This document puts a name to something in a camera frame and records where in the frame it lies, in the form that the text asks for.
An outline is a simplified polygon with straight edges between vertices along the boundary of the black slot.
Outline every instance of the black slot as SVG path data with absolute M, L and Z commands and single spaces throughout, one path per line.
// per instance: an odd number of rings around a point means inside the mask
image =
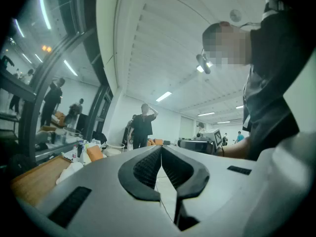
M 240 168 L 240 167 L 236 167 L 236 166 L 229 166 L 227 169 L 231 170 L 231 171 L 235 171 L 244 175 L 249 175 L 251 172 L 251 169 L 247 169 L 247 168 Z
M 67 227 L 90 192 L 91 189 L 86 187 L 77 187 L 48 218 L 61 227 Z

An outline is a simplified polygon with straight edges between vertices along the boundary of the person in blue shirt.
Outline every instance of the person in blue shirt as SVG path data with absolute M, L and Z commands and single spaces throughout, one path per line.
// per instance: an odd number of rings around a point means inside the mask
M 241 134 L 241 132 L 239 131 L 238 132 L 238 136 L 237 136 L 237 139 L 236 139 L 236 142 L 235 143 L 237 143 L 237 142 L 239 142 L 239 141 L 241 141 L 241 140 L 243 140 L 245 137 Z

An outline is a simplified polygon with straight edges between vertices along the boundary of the machine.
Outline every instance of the machine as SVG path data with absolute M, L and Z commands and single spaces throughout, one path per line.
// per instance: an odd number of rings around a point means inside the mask
M 220 130 L 210 129 L 197 133 L 194 140 L 179 140 L 178 146 L 208 155 L 217 155 L 217 149 L 222 145 L 222 142 Z

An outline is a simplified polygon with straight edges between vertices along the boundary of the wooden board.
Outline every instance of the wooden board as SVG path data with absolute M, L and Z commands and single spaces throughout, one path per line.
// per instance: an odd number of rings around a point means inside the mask
M 61 172 L 71 161 L 57 156 L 11 181 L 14 195 L 32 206 L 44 198 L 55 186 Z

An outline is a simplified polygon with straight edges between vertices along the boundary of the floor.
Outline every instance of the floor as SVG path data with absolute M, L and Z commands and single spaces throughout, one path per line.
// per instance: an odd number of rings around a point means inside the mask
M 161 204 L 170 220 L 173 222 L 176 210 L 177 192 L 162 167 L 157 174 L 155 191 L 160 193 Z

